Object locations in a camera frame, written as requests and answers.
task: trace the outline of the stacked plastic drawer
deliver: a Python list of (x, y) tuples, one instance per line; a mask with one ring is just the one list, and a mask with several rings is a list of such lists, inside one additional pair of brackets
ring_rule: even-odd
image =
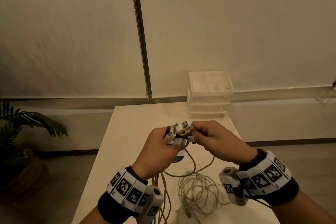
[(232, 94), (232, 82), (226, 72), (189, 72), (189, 118), (221, 118), (228, 110)]

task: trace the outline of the table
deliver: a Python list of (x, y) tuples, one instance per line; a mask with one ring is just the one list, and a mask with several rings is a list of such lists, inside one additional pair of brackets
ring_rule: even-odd
[[(185, 102), (116, 107), (72, 223), (78, 224), (97, 205), (99, 197), (106, 190), (106, 185), (120, 167), (133, 164), (153, 128), (166, 127), (175, 123), (181, 123), (184, 120), (188, 120), (187, 103)], [(217, 121), (240, 137), (227, 113), (223, 118), (217, 119)], [(187, 149), (194, 157), (196, 163), (202, 167), (212, 159), (212, 155), (199, 145), (191, 144), (188, 145)], [(192, 167), (190, 162), (191, 159), (189, 156), (185, 156), (181, 162), (172, 163), (167, 171), (170, 174), (181, 175), (185, 173), (186, 166), (188, 169)], [(204, 170), (204, 174), (210, 176), (215, 182), (220, 183), (219, 172), (224, 167), (232, 166), (237, 167), (233, 163), (215, 159), (213, 164)], [(167, 190), (172, 200), (172, 213), (168, 219), (168, 223), (175, 223), (177, 217), (175, 211), (180, 207), (177, 196), (177, 183), (179, 179), (167, 175), (165, 177)], [(162, 184), (159, 184), (159, 187), (163, 191)], [(187, 219), (183, 211), (179, 212), (178, 217), (180, 223), (196, 223), (194, 219)], [(244, 207), (233, 204), (224, 205), (206, 219), (201, 219), (201, 222), (225, 224), (279, 223), (271, 209), (252, 200), (249, 200)], [(136, 221), (134, 218), (129, 218), (126, 223), (136, 223)]]

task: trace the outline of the plant pot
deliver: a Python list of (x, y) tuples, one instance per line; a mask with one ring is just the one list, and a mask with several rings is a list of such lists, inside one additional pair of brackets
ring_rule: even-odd
[(31, 198), (49, 179), (48, 167), (43, 161), (28, 149), (22, 153), (18, 158), (24, 160), (25, 168), (6, 186), (0, 188), (2, 196), (16, 202), (23, 202)]

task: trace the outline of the left hand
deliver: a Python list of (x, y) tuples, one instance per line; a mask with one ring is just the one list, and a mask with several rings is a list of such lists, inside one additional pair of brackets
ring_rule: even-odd
[(164, 142), (166, 128), (152, 130), (132, 165), (133, 171), (143, 180), (163, 172), (174, 161), (178, 152), (184, 149), (184, 147), (174, 147)]

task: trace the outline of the floor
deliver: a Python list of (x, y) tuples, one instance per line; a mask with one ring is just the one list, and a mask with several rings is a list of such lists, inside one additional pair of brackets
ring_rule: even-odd
[[(291, 171), (301, 189), (336, 216), (336, 144), (263, 147)], [(46, 159), (50, 182), (16, 211), (31, 223), (70, 224), (95, 155)]]

